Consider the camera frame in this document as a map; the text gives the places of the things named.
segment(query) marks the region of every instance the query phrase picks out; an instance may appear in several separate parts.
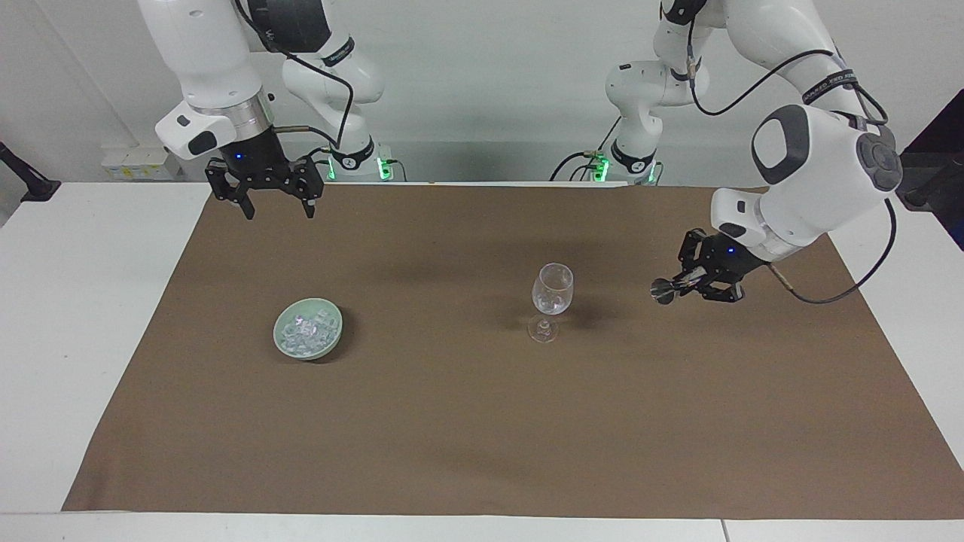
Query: white wall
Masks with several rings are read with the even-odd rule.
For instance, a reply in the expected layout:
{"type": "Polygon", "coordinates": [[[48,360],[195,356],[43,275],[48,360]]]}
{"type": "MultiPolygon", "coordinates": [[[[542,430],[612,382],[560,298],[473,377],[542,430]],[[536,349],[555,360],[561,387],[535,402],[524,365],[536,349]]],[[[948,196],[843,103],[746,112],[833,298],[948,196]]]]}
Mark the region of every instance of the white wall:
{"type": "MultiPolygon", "coordinates": [[[[388,80],[382,101],[367,107],[373,130],[419,180],[545,179],[564,155],[594,148],[615,119],[603,92],[609,69],[653,58],[657,0],[342,4],[359,48],[388,80]]],[[[817,6],[861,81],[891,110],[901,144],[959,90],[947,67],[964,65],[961,10],[941,0],[817,6]]],[[[762,74],[738,57],[725,32],[711,40],[710,107],[762,74]]],[[[49,176],[102,179],[99,148],[157,145],[154,123],[180,100],[134,0],[4,0],[0,51],[0,137],[49,176]]],[[[309,109],[280,85],[281,59],[255,56],[279,97],[278,122],[311,122],[309,109]]],[[[722,118],[666,111],[666,180],[759,184],[750,135],[767,113],[798,99],[775,80],[722,118]]],[[[314,143],[297,137],[285,137],[292,151],[314,143]]],[[[0,171],[0,180],[12,184],[9,172],[0,171]]],[[[9,187],[0,193],[5,200],[13,194],[9,187]]]]}

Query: black cable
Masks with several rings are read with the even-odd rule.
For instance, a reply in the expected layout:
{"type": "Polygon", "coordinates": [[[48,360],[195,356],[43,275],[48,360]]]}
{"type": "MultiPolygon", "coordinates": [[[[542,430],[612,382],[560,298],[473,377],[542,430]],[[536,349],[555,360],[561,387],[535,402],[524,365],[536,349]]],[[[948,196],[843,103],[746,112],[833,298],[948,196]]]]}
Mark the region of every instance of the black cable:
{"type": "Polygon", "coordinates": [[[784,277],[783,274],[780,273],[780,271],[772,263],[768,263],[766,267],[769,268],[770,272],[773,273],[773,276],[776,277],[778,281],[780,281],[780,284],[782,284],[784,288],[786,288],[787,291],[793,295],[793,297],[799,299],[804,303],[807,303],[810,305],[829,305],[831,303],[836,303],[842,300],[843,298],[849,296],[853,292],[859,290],[861,286],[865,285],[867,281],[869,281],[870,278],[873,277],[874,274],[876,274],[877,270],[880,269],[880,266],[884,264],[884,261],[887,260],[887,257],[891,254],[891,250],[894,248],[894,242],[897,240],[897,214],[894,212],[894,204],[891,203],[890,200],[884,200],[884,203],[887,205],[887,212],[890,213],[891,215],[891,237],[890,237],[890,240],[887,241],[887,248],[884,249],[884,254],[880,256],[880,259],[877,261],[877,263],[873,265],[870,271],[868,271],[867,275],[865,275],[863,279],[861,279],[856,285],[854,285],[846,292],[840,295],[835,295],[834,297],[831,297],[828,299],[820,299],[820,300],[810,299],[796,293],[796,290],[793,289],[793,286],[790,284],[787,278],[784,277]]]}
{"type": "Polygon", "coordinates": [[[344,115],[341,116],[341,126],[338,127],[338,137],[332,138],[331,136],[322,132],[321,130],[318,130],[318,129],[312,130],[312,131],[316,131],[316,133],[320,133],[321,135],[323,135],[325,139],[330,141],[332,145],[335,146],[336,149],[340,149],[341,138],[344,136],[345,125],[348,123],[348,115],[352,110],[352,104],[355,102],[355,89],[352,87],[351,83],[349,83],[348,81],[345,81],[344,79],[342,79],[341,77],[338,77],[337,75],[334,75],[333,73],[328,73],[324,69],[313,66],[312,64],[303,61],[291,51],[288,51],[284,47],[281,47],[280,45],[278,45],[277,42],[271,39],[271,37],[268,35],[267,32],[264,32],[263,30],[258,28],[256,24],[254,24],[254,21],[251,19],[250,16],[248,16],[248,12],[246,12],[244,10],[244,7],[241,5],[241,0],[234,0],[234,7],[237,8],[238,12],[241,14],[241,18],[244,19],[244,21],[248,24],[248,26],[250,26],[251,29],[254,30],[257,36],[261,38],[261,40],[264,41],[265,44],[271,43],[271,47],[274,47],[276,51],[280,52],[288,60],[293,61],[296,64],[299,64],[305,68],[308,68],[311,71],[314,71],[315,73],[319,73],[322,76],[327,77],[332,81],[335,81],[336,83],[344,85],[344,87],[348,89],[348,103],[345,105],[344,115]]]}
{"type": "MultiPolygon", "coordinates": [[[[688,58],[691,59],[691,62],[695,62],[696,60],[695,58],[693,58],[693,28],[695,26],[696,26],[696,20],[694,19],[693,22],[689,24],[689,37],[686,39],[686,54],[688,55],[688,58]]],[[[689,91],[693,95],[693,102],[696,104],[696,107],[700,111],[702,111],[705,115],[709,115],[711,117],[718,117],[720,115],[723,115],[727,111],[730,111],[734,107],[736,107],[741,101],[746,99],[747,96],[749,96],[754,91],[756,91],[760,87],[760,85],[766,82],[767,79],[776,75],[781,69],[786,68],[787,65],[792,64],[802,58],[809,57],[810,55],[827,55],[832,57],[834,56],[834,53],[826,49],[811,49],[809,51],[804,51],[797,55],[793,55],[789,59],[786,59],[784,62],[782,62],[779,66],[772,69],[767,75],[764,75],[759,81],[754,83],[754,85],[750,87],[745,93],[743,93],[740,97],[734,100],[733,103],[731,103],[730,105],[724,107],[719,111],[708,111],[703,107],[703,104],[700,103],[700,98],[696,96],[696,74],[695,73],[692,74],[692,76],[689,78],[689,91]]]]}
{"type": "MultiPolygon", "coordinates": [[[[602,138],[602,141],[600,142],[600,145],[596,147],[596,150],[603,150],[603,147],[605,147],[605,142],[609,141],[609,136],[612,135],[612,132],[616,131],[616,126],[619,125],[619,121],[621,121],[622,119],[623,119],[622,116],[616,117],[616,122],[614,122],[612,124],[612,127],[609,128],[609,131],[606,132],[605,137],[602,138]]],[[[584,169],[582,171],[582,175],[579,176],[580,181],[586,179],[586,173],[589,172],[589,166],[592,166],[592,165],[593,165],[593,158],[590,158],[589,161],[586,162],[586,169],[584,169]]]]}
{"type": "Polygon", "coordinates": [[[407,171],[405,171],[405,164],[403,164],[401,160],[389,160],[388,163],[389,163],[389,164],[398,164],[399,166],[401,166],[401,167],[402,167],[402,180],[405,181],[405,182],[408,182],[408,181],[409,181],[409,173],[408,173],[407,171]]]}
{"type": "Polygon", "coordinates": [[[300,124],[297,126],[275,126],[275,132],[279,134],[296,134],[296,133],[303,133],[303,132],[311,132],[313,134],[318,134],[321,137],[325,138],[325,140],[328,141],[328,143],[332,144],[332,147],[336,149],[338,147],[338,145],[336,144],[336,141],[332,139],[332,136],[326,134],[325,132],[323,132],[322,130],[319,130],[318,128],[315,128],[314,126],[307,126],[303,124],[300,124]]]}
{"type": "Polygon", "coordinates": [[[859,96],[865,97],[867,101],[870,102],[870,105],[872,105],[873,108],[877,110],[877,113],[880,113],[880,119],[872,119],[870,117],[870,113],[868,113],[867,115],[868,124],[873,124],[875,126],[883,126],[887,122],[891,121],[890,116],[887,114],[887,111],[880,105],[880,102],[873,99],[873,96],[871,96],[869,92],[864,90],[864,87],[861,87],[859,84],[854,84],[853,89],[857,91],[858,97],[859,96]]]}
{"type": "Polygon", "coordinates": [[[319,152],[328,152],[328,150],[325,149],[324,147],[317,147],[317,148],[313,149],[311,152],[309,152],[308,154],[305,154],[304,156],[302,156],[302,159],[304,159],[304,160],[309,160],[309,159],[311,159],[312,156],[314,156],[315,154],[317,154],[317,153],[319,153],[319,152]]]}
{"type": "Polygon", "coordinates": [[[559,175],[559,172],[562,171],[562,168],[564,168],[566,164],[572,162],[573,160],[579,158],[580,156],[585,156],[585,155],[586,155],[585,152],[573,152],[569,156],[566,156],[566,158],[563,161],[559,162],[559,165],[556,166],[555,171],[552,172],[552,176],[549,177],[549,182],[555,181],[556,176],[559,175]]]}
{"type": "Polygon", "coordinates": [[[579,166],[575,168],[573,170],[573,174],[569,176],[569,180],[576,180],[576,174],[579,173],[580,171],[582,171],[582,176],[579,177],[579,180],[582,180],[586,176],[586,172],[591,170],[592,167],[593,167],[592,160],[590,160],[589,163],[586,164],[585,166],[579,166]]]}
{"type": "MultiPolygon", "coordinates": [[[[696,59],[693,58],[693,27],[694,27],[694,26],[696,26],[696,21],[695,21],[695,20],[694,20],[692,23],[690,23],[690,25],[689,25],[689,36],[688,36],[687,39],[686,39],[686,53],[687,53],[689,59],[691,59],[691,62],[695,62],[695,61],[696,61],[696,59]]],[[[742,95],[740,95],[740,97],[738,97],[736,100],[734,100],[733,103],[731,103],[730,105],[724,107],[723,109],[720,109],[719,111],[708,111],[707,109],[705,109],[705,108],[703,107],[703,104],[700,103],[700,98],[697,97],[697,95],[696,95],[696,75],[695,75],[695,74],[693,74],[693,76],[689,78],[689,92],[693,95],[693,103],[696,104],[697,109],[699,109],[699,110],[700,110],[701,112],[703,112],[705,115],[709,115],[710,117],[718,117],[718,116],[723,115],[724,113],[730,111],[730,110],[733,109],[734,107],[736,107],[736,106],[737,106],[741,101],[743,101],[747,96],[749,96],[749,95],[752,94],[754,91],[756,91],[756,90],[760,87],[760,85],[762,85],[764,82],[766,82],[767,79],[769,79],[770,77],[776,75],[781,69],[786,68],[788,65],[790,65],[790,64],[792,64],[792,63],[794,63],[794,62],[796,62],[796,61],[798,61],[798,60],[800,60],[800,59],[802,59],[802,58],[806,58],[806,57],[808,57],[808,56],[811,56],[811,55],[826,55],[826,56],[832,57],[832,56],[834,56],[834,52],[833,52],[833,51],[828,51],[828,50],[826,50],[826,49],[811,49],[811,50],[809,50],[809,51],[804,51],[804,52],[799,53],[799,54],[797,54],[797,55],[793,55],[792,57],[790,57],[790,58],[786,59],[784,62],[782,62],[779,66],[777,66],[776,68],[772,69],[767,75],[764,75],[759,81],[757,81],[756,83],[754,83],[754,85],[753,85],[752,87],[750,87],[745,93],[743,93],[742,95]]],[[[870,118],[870,114],[868,114],[868,119],[867,119],[867,122],[868,122],[868,123],[873,124],[873,125],[876,125],[876,126],[883,126],[884,124],[886,124],[887,122],[890,121],[890,117],[887,115],[887,111],[884,110],[884,108],[880,105],[880,103],[879,103],[876,99],[874,99],[873,96],[870,95],[870,93],[868,93],[863,87],[861,87],[859,84],[856,84],[856,83],[853,84],[853,89],[854,89],[854,91],[857,93],[858,98],[860,98],[860,96],[865,97],[865,98],[867,99],[867,101],[869,101],[870,104],[873,105],[874,109],[876,109],[877,112],[880,113],[880,117],[881,117],[880,120],[871,119],[871,118],[870,118]]]]}

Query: black clamp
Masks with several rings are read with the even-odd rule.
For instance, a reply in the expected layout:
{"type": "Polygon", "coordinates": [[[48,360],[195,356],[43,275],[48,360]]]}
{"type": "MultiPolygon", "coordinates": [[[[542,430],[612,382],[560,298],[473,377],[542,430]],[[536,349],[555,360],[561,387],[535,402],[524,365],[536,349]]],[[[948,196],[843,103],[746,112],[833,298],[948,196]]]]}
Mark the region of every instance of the black clamp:
{"type": "Polygon", "coordinates": [[[656,279],[650,287],[650,295],[661,305],[693,291],[708,301],[735,303],[743,299],[743,277],[766,264],[726,234],[707,235],[700,229],[686,233],[679,260],[682,273],[672,281],[656,279]]]}
{"type": "Polygon", "coordinates": [[[305,215],[314,218],[315,202],[325,190],[325,181],[318,168],[309,157],[289,162],[286,168],[268,168],[259,176],[246,176],[237,179],[236,184],[228,182],[228,163],[220,158],[212,158],[207,163],[205,173],[211,192],[220,201],[237,203],[248,220],[254,218],[254,204],[248,196],[249,190],[275,189],[298,198],[305,209],[305,215]]]}

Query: wine glass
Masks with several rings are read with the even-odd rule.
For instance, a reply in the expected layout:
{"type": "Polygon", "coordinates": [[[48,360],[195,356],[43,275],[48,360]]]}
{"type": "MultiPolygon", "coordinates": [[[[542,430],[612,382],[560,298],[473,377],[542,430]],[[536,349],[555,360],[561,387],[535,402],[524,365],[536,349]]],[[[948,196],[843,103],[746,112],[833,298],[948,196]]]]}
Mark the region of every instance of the wine glass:
{"type": "Polygon", "coordinates": [[[559,335],[555,318],[573,302],[573,271],[561,263],[549,263],[539,271],[532,286],[532,304],[542,314],[528,323],[529,336],[538,342],[552,342],[559,335]]]}

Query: glass base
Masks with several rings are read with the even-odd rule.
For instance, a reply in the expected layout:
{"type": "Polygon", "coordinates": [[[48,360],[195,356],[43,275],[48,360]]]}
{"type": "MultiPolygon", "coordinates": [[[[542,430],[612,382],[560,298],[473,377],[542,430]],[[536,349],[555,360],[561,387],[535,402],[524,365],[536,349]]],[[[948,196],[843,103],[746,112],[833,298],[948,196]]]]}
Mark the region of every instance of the glass base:
{"type": "Polygon", "coordinates": [[[559,336],[559,323],[541,314],[529,318],[527,327],[529,336],[536,342],[553,342],[559,336]]]}

